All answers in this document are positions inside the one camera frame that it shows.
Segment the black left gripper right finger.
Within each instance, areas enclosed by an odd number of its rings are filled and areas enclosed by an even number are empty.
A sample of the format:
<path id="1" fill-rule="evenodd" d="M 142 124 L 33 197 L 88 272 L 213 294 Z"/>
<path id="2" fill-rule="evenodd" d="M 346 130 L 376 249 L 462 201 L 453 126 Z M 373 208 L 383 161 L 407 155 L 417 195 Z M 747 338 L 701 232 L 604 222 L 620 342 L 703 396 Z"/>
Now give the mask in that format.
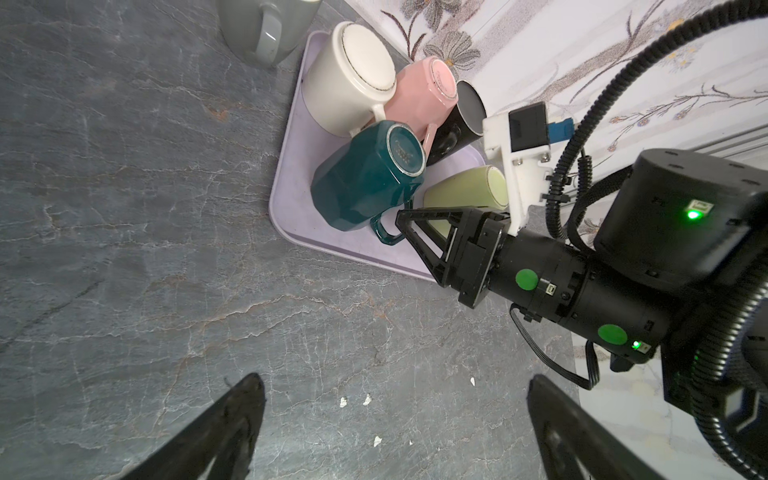
<path id="1" fill-rule="evenodd" d="M 530 380 L 527 406 L 549 479 L 661 477 L 546 376 Z"/>

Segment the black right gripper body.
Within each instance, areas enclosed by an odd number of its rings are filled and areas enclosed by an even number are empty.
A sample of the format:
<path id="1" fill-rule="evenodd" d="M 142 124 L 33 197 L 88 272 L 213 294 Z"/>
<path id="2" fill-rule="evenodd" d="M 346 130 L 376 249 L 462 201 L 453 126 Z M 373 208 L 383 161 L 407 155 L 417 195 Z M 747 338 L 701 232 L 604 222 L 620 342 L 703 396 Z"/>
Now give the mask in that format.
<path id="1" fill-rule="evenodd" d="M 508 233 L 509 214 L 487 209 L 450 209 L 448 222 L 441 285 L 456 290 L 461 304 L 475 308 L 486 295 L 491 264 Z"/>

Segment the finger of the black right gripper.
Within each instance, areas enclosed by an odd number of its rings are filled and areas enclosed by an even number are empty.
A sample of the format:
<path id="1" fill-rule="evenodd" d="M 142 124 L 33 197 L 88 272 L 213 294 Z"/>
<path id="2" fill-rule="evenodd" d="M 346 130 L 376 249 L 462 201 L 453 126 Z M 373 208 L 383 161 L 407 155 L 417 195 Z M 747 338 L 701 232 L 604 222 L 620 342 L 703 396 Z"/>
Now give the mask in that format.
<path id="1" fill-rule="evenodd" d="M 401 210 L 396 226 L 441 287 L 471 287 L 473 267 L 465 258 L 473 232 L 472 208 Z"/>

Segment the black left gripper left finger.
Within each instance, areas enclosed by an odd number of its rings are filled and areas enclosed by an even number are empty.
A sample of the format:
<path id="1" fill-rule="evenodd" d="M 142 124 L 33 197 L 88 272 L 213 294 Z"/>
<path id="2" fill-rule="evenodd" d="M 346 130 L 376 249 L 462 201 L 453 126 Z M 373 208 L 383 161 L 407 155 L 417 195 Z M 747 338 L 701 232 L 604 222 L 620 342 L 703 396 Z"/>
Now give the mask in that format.
<path id="1" fill-rule="evenodd" d="M 263 380 L 250 373 L 125 477 L 244 479 L 265 407 Z"/>

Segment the dark green ceramic mug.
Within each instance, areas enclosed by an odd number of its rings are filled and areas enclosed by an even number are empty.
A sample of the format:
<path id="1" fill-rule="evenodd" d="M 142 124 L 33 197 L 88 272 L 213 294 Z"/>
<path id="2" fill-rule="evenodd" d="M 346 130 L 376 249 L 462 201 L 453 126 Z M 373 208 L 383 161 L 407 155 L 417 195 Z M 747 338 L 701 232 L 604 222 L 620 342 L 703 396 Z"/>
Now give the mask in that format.
<path id="1" fill-rule="evenodd" d="M 426 157 L 421 142 L 404 123 L 383 120 L 355 135 L 315 170 L 311 197 L 331 227 L 351 231 L 370 226 L 379 241 L 404 239 L 381 223 L 389 209 L 410 208 L 424 182 Z"/>

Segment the grey ceramic mug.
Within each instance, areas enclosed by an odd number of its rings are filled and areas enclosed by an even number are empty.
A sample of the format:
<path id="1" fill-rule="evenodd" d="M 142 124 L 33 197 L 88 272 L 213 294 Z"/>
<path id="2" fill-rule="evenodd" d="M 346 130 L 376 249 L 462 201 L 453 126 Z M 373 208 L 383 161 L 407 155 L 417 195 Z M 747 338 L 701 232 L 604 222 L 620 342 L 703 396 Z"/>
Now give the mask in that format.
<path id="1" fill-rule="evenodd" d="M 219 0 L 219 26 L 229 49 L 245 64 L 271 68 L 299 44 L 321 6 L 304 0 Z"/>

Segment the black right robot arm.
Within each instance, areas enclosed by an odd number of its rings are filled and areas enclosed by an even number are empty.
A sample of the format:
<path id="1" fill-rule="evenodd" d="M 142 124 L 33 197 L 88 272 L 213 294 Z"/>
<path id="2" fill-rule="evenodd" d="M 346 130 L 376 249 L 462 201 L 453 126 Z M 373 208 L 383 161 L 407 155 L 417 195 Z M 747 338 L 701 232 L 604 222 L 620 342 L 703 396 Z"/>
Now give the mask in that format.
<path id="1" fill-rule="evenodd" d="M 665 399 L 697 416 L 767 411 L 767 368 L 749 355 L 767 292 L 767 173 L 711 155 L 651 149 L 574 205 L 565 240 L 507 232 L 505 214 L 404 209 L 397 228 L 437 283 L 475 307 L 488 293 L 517 326 L 550 320 L 616 372 L 660 354 Z"/>

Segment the light green ceramic mug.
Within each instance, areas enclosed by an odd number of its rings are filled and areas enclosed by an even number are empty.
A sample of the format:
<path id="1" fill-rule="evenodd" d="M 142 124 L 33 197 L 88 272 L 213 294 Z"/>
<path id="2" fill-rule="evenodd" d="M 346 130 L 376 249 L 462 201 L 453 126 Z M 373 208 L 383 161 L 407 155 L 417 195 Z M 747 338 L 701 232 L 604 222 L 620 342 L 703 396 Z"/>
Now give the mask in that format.
<path id="1" fill-rule="evenodd" d="M 507 184 L 495 166 L 485 165 L 457 173 L 425 191 L 424 208 L 488 208 L 505 211 L 509 205 Z"/>

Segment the black ceramic mug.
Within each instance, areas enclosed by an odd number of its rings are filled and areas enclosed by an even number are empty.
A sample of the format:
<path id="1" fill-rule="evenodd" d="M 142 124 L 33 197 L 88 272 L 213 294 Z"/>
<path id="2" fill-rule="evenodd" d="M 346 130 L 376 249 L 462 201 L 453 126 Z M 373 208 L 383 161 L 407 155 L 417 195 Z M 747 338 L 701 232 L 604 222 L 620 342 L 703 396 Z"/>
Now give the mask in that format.
<path id="1" fill-rule="evenodd" d="M 483 137 L 486 108 L 477 90 L 467 81 L 457 82 L 458 101 L 437 129 L 427 166 L 432 166 Z"/>

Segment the pink ceramic mug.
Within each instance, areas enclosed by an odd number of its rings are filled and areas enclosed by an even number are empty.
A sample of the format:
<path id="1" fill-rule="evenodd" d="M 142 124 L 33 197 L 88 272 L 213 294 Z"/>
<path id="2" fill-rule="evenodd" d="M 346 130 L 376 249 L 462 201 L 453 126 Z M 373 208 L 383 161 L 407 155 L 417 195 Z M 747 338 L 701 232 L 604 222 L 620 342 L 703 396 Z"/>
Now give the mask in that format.
<path id="1" fill-rule="evenodd" d="M 384 107 L 386 118 L 408 125 L 428 157 L 437 129 L 457 104 L 457 82 L 437 56 L 406 66 L 396 80 L 395 94 Z"/>

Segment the white ceramic mug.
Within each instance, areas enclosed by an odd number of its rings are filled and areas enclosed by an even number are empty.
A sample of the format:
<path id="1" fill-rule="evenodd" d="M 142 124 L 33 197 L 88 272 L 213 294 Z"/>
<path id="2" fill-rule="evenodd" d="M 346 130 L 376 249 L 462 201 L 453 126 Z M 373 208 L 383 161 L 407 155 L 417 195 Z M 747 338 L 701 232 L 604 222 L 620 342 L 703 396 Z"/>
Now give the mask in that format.
<path id="1" fill-rule="evenodd" d="M 312 118 L 325 131 L 353 137 L 367 124 L 386 118 L 385 105 L 396 91 L 393 60 L 384 43 L 367 27 L 344 21 L 302 81 Z"/>

